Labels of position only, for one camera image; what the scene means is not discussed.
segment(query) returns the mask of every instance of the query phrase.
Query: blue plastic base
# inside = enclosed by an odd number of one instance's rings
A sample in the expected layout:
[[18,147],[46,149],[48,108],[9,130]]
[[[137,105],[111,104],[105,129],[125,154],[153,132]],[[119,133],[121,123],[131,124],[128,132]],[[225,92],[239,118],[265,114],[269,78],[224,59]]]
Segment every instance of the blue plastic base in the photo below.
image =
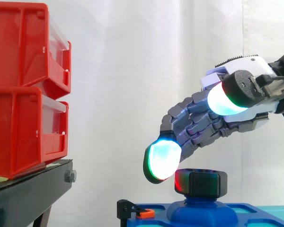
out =
[[132,216],[128,227],[284,227],[284,206],[254,207],[245,203],[187,200],[172,204],[139,204],[156,211],[155,218]]

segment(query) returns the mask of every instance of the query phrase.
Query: metal bolt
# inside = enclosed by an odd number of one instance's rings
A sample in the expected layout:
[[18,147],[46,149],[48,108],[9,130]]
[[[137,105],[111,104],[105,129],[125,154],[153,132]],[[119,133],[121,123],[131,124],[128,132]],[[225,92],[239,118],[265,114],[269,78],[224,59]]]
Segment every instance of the metal bolt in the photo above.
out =
[[76,170],[67,170],[65,174],[65,181],[68,183],[74,183],[77,179]]

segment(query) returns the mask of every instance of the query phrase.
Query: red storage bin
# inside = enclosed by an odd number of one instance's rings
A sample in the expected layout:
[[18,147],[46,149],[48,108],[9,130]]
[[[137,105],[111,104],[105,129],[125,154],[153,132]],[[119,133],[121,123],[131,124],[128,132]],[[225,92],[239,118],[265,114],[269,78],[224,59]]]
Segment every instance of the red storage bin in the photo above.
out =
[[0,176],[35,171],[67,155],[68,104],[37,87],[0,87]]
[[0,2],[0,86],[35,86],[57,99],[71,91],[71,44],[43,3]]

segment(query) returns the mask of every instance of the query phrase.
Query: white curtain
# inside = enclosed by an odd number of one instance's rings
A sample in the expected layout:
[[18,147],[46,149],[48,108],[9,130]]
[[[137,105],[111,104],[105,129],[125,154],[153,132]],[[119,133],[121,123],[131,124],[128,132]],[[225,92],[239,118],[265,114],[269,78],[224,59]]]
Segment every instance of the white curtain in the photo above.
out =
[[[116,202],[182,200],[173,177],[149,183],[145,148],[167,110],[200,90],[207,69],[238,55],[284,54],[284,0],[44,0],[72,42],[73,188],[49,227],[116,227]],[[284,119],[198,149],[181,168],[228,173],[223,202],[284,205]]]

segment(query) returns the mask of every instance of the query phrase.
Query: robotic hand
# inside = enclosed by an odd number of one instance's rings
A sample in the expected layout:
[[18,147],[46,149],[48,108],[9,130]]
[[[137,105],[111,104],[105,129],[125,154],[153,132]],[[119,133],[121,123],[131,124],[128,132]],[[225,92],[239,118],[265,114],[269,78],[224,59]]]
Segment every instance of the robotic hand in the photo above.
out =
[[207,71],[202,91],[172,107],[159,138],[145,150],[143,171],[152,183],[172,176],[197,148],[233,132],[266,123],[268,113],[284,115],[284,56],[267,64],[258,56],[230,59]]

